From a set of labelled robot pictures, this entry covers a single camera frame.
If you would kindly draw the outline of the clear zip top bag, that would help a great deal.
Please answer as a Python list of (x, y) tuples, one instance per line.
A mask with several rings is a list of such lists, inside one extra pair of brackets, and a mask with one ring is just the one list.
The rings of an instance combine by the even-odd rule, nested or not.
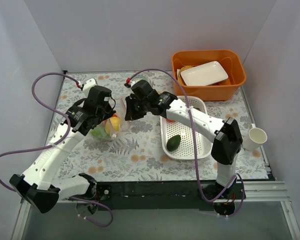
[(109, 119), (104, 120), (89, 132), (89, 134), (95, 139), (113, 140), (130, 129), (130, 122), (125, 120), (127, 106), (124, 98), (118, 98), (115, 99), (115, 101), (116, 113), (114, 113)]

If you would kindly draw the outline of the green avocado toy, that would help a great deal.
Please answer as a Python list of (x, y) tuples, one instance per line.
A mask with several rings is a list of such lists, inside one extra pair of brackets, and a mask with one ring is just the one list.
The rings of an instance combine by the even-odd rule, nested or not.
[(172, 136), (166, 143), (166, 149), (173, 152), (178, 149), (181, 143), (181, 136), (179, 134)]

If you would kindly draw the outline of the yellow lemon toy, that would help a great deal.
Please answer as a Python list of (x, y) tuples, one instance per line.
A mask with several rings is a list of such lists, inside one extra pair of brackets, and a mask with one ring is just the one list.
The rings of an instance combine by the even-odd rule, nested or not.
[(118, 132), (121, 128), (121, 119), (119, 117), (111, 117), (105, 121), (105, 129), (108, 134), (111, 133), (112, 129)]

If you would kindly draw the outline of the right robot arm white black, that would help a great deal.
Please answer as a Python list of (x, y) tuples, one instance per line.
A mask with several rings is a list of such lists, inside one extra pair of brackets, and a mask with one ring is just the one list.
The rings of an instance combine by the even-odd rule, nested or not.
[(227, 199), (235, 192), (236, 161), (243, 142), (238, 122), (223, 120), (187, 106), (180, 98), (164, 92), (154, 101), (130, 94), (126, 101), (126, 121), (143, 118), (147, 113), (172, 120), (194, 129), (212, 143), (211, 156), (217, 162), (216, 192)]

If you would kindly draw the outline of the green grapes toy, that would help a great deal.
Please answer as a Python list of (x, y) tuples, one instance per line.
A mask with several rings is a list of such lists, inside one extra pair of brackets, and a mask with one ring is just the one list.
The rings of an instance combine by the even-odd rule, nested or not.
[(95, 138), (108, 139), (110, 137), (104, 126), (96, 126), (90, 133)]

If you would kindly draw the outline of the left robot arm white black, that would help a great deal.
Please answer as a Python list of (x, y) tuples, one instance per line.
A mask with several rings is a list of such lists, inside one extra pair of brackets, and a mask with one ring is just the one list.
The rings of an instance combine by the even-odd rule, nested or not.
[(97, 193), (96, 180), (86, 173), (54, 181), (59, 167), (88, 132), (115, 113), (109, 98), (83, 99), (83, 106), (75, 103), (61, 122), (47, 145), (33, 164), (22, 174), (13, 174), (9, 180), (12, 188), (41, 213), (50, 211), (60, 199), (73, 196), (91, 200)]

